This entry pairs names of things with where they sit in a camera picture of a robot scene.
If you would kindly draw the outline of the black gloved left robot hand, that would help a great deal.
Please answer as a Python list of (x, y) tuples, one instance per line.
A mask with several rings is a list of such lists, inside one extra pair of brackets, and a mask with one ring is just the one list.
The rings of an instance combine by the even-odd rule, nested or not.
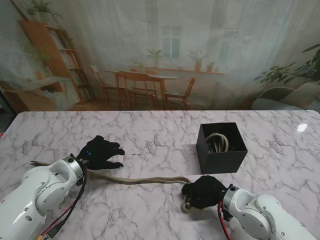
[(76, 158), (88, 161), (87, 168), (89, 170), (109, 170), (119, 169), (124, 166), (121, 162), (109, 161), (110, 158), (117, 155), (125, 155), (125, 151), (120, 147), (120, 144), (110, 142), (97, 135), (81, 149)]

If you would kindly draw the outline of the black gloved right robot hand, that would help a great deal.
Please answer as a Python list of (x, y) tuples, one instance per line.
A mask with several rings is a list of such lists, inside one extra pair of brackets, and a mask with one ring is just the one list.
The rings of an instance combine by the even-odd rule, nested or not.
[(188, 196), (192, 208), (202, 210), (216, 206), (227, 190), (215, 177), (203, 175), (193, 183), (186, 183), (181, 193)]

